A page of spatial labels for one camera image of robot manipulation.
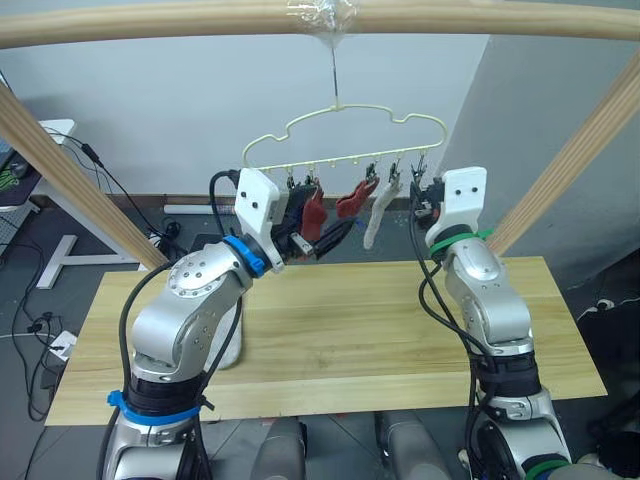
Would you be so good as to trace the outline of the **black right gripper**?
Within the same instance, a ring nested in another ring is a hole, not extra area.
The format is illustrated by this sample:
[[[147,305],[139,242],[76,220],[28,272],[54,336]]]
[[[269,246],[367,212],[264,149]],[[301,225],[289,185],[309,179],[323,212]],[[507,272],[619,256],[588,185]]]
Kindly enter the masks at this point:
[[[427,187],[420,186],[415,178],[410,186],[410,212],[418,223],[435,223],[444,201],[445,184],[441,177],[434,177]]]

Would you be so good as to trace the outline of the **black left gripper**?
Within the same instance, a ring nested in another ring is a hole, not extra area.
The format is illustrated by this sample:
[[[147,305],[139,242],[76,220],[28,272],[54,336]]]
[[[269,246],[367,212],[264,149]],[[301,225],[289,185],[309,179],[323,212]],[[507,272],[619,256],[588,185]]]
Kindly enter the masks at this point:
[[[292,235],[301,236],[304,206],[316,191],[316,188],[293,188],[289,191],[283,218],[272,228],[272,241],[283,260],[313,254],[316,259],[323,258],[342,243],[356,222],[355,219],[338,219],[324,231],[314,246],[303,239],[305,245],[301,247]]]

